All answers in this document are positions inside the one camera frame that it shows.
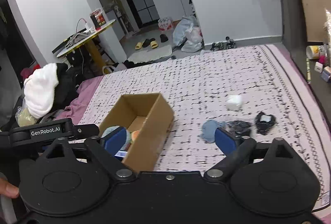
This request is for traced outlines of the person's left hand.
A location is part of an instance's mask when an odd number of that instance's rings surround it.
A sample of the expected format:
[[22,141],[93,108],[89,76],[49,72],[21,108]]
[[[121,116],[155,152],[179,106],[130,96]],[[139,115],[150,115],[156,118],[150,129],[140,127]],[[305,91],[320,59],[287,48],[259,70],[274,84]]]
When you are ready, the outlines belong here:
[[0,178],[0,194],[15,199],[19,196],[19,188]]

